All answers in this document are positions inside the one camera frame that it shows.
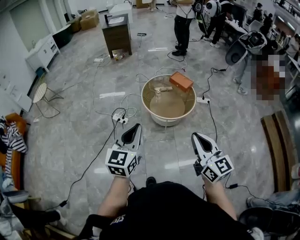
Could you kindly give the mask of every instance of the orange box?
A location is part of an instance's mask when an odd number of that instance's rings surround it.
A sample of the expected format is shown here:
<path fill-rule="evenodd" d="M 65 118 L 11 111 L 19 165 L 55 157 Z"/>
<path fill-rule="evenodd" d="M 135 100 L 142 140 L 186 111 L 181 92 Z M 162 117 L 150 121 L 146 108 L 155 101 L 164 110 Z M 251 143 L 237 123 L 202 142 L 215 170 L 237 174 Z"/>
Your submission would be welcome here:
<path fill-rule="evenodd" d="M 193 86 L 193 81 L 182 75 L 180 72 L 174 73 L 170 77 L 170 83 L 179 87 L 182 91 L 187 92 Z"/>

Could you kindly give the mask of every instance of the person's arm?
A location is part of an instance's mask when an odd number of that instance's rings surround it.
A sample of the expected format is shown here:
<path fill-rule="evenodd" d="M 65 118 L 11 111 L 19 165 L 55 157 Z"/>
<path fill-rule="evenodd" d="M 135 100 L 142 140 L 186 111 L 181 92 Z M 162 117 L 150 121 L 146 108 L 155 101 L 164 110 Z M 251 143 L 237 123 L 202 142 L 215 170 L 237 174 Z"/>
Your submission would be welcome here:
<path fill-rule="evenodd" d="M 292 49 L 295 51 L 295 52 L 298 52 L 299 51 L 299 48 L 298 48 L 298 44 L 296 43 L 296 40 L 294 40 L 293 38 L 291 39 L 290 41 L 290 46 L 292 47 Z"/>
<path fill-rule="evenodd" d="M 237 220 L 236 213 L 232 203 L 227 198 L 222 183 L 210 183 L 205 177 L 202 177 L 205 184 L 206 199 L 209 203 L 215 203 L 224 210 L 234 220 Z"/>
<path fill-rule="evenodd" d="M 231 17 L 231 14 L 230 13 L 226 13 L 226 17 L 228 18 L 229 21 L 232 21 L 233 18 Z"/>
<path fill-rule="evenodd" d="M 98 215 L 109 218 L 118 216 L 118 212 L 127 205 L 129 181 L 129 178 L 114 177 L 111 188 L 98 208 Z"/>

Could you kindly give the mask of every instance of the orange chair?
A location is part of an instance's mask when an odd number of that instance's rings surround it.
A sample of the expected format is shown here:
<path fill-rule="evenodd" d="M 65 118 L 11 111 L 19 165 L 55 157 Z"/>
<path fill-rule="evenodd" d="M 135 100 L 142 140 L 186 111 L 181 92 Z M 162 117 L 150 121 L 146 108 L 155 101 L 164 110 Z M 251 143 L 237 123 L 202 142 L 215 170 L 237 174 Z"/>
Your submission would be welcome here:
<path fill-rule="evenodd" d="M 26 130 L 26 121 L 20 117 L 17 113 L 12 113 L 7 115 L 6 117 L 7 124 L 11 122 L 16 122 L 16 126 L 19 130 L 19 133 L 24 135 Z M 0 153 L 0 165 L 2 166 L 2 170 L 5 170 L 5 161 L 6 154 Z M 20 161 L 21 161 L 21 153 L 18 151 L 13 151 L 12 161 L 11 161 L 11 173 L 15 182 L 15 188 L 20 190 Z"/>

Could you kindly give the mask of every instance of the electrical outlet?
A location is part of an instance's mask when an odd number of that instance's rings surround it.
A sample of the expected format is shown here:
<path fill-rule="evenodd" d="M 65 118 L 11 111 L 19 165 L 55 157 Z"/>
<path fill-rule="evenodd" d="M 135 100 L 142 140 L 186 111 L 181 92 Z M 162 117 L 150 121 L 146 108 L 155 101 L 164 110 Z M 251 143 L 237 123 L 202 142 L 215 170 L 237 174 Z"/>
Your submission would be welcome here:
<path fill-rule="evenodd" d="M 118 119 L 120 119 L 120 120 L 119 120 L 119 123 L 122 124 L 123 121 L 125 121 L 124 124 L 127 124 L 127 123 L 128 123 L 128 118 L 122 119 L 122 115 L 123 115 L 123 114 L 124 114 L 124 113 L 122 113 L 122 112 L 115 113 L 115 114 L 113 115 L 112 119 L 115 120 L 116 122 L 118 122 Z"/>
<path fill-rule="evenodd" d="M 198 103 L 205 103 L 205 104 L 208 104 L 208 101 L 210 102 L 210 99 L 209 98 L 203 98 L 202 97 L 197 97 L 197 102 Z"/>

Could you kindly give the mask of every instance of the white shirt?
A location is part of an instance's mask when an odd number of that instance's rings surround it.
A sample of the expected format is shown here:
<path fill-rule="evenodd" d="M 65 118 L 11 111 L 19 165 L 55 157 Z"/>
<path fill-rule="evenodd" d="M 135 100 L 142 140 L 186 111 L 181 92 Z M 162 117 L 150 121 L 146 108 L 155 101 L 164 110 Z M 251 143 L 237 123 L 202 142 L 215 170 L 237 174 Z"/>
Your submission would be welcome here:
<path fill-rule="evenodd" d="M 176 14 L 184 18 L 195 18 L 195 12 L 192 9 L 192 4 L 178 4 Z"/>
<path fill-rule="evenodd" d="M 298 50 L 299 50 L 299 43 L 296 41 L 295 37 L 292 37 L 289 43 L 289 48 L 286 50 L 286 53 L 289 54 L 292 58 L 294 58 Z"/>

